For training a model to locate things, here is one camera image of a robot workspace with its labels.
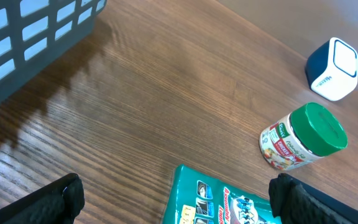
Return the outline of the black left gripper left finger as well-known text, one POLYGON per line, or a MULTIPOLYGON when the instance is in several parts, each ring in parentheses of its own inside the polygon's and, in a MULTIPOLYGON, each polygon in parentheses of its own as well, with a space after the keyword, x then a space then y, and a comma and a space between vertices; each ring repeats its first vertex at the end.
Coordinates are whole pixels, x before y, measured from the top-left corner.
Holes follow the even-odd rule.
POLYGON ((0 209, 0 223, 73 223, 85 206, 83 184, 70 173, 0 209))

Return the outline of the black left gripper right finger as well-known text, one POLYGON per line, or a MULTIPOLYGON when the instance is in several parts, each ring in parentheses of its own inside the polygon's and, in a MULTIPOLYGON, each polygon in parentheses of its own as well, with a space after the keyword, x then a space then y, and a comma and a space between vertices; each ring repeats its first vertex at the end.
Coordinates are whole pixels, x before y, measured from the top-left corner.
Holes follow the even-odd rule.
POLYGON ((286 173, 270 181, 268 194, 283 224, 358 224, 358 210, 286 173))

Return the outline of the green lid seasoning jar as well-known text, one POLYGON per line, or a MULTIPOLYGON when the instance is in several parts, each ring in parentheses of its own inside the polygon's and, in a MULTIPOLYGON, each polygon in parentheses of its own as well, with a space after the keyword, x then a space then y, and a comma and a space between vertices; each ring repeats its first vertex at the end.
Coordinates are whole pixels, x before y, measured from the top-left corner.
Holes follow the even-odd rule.
POLYGON ((274 168, 291 170, 345 149, 348 138, 337 118, 310 102, 264 129, 259 146, 274 168))

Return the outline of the green 3M gloves package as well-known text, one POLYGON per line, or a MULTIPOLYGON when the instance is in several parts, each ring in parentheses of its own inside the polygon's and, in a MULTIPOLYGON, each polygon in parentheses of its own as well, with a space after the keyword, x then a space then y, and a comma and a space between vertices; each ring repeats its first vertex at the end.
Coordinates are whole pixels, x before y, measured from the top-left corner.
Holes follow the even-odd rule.
POLYGON ((162 223, 280 223, 270 202, 185 165, 173 175, 162 223))

